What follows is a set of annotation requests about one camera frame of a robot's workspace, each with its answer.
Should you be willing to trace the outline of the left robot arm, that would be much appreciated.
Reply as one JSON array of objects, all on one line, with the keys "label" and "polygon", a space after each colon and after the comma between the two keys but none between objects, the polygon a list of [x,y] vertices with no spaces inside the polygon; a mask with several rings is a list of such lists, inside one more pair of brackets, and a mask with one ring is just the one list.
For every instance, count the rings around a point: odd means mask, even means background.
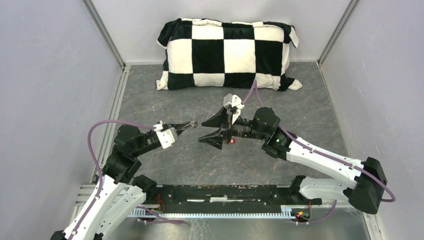
[{"label": "left robot arm", "polygon": [[94,154],[91,136],[102,124],[116,123],[121,126],[114,139],[112,152],[105,165],[100,167],[94,159],[99,179],[95,190],[82,210],[64,229],[52,234],[53,240],[106,240],[136,207],[151,204],[157,198],[157,184],[150,178],[135,173],[141,167],[138,157],[157,148],[167,149],[179,135],[198,122],[164,123],[143,125],[124,120],[102,120],[95,123],[87,135],[88,149]]}]

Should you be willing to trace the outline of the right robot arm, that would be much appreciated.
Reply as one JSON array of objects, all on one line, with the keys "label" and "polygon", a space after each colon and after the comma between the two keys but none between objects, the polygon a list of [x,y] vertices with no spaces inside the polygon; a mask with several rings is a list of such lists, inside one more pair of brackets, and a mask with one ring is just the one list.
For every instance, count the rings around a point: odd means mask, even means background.
[{"label": "right robot arm", "polygon": [[232,144],[236,137],[263,140],[261,148],[270,157],[305,165],[329,176],[328,179],[297,176],[288,191],[293,203],[302,204],[307,199],[339,200],[364,213],[378,213],[388,183],[379,160],[349,158],[316,147],[291,132],[284,132],[279,127],[280,121],[269,107],[257,109],[251,120],[234,118],[230,110],[222,107],[201,124],[217,130],[198,140],[219,150],[224,144]]}]

